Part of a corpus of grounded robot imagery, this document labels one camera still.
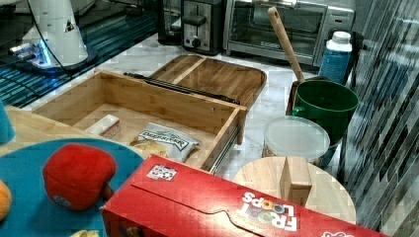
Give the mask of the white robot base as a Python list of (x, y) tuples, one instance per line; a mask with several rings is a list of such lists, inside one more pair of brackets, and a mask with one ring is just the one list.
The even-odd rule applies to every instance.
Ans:
[(16, 1), (27, 2), (34, 25), (9, 49), (11, 55), (48, 72), (77, 71), (95, 59), (97, 51), (84, 42), (74, 13), (86, 13), (96, 0)]

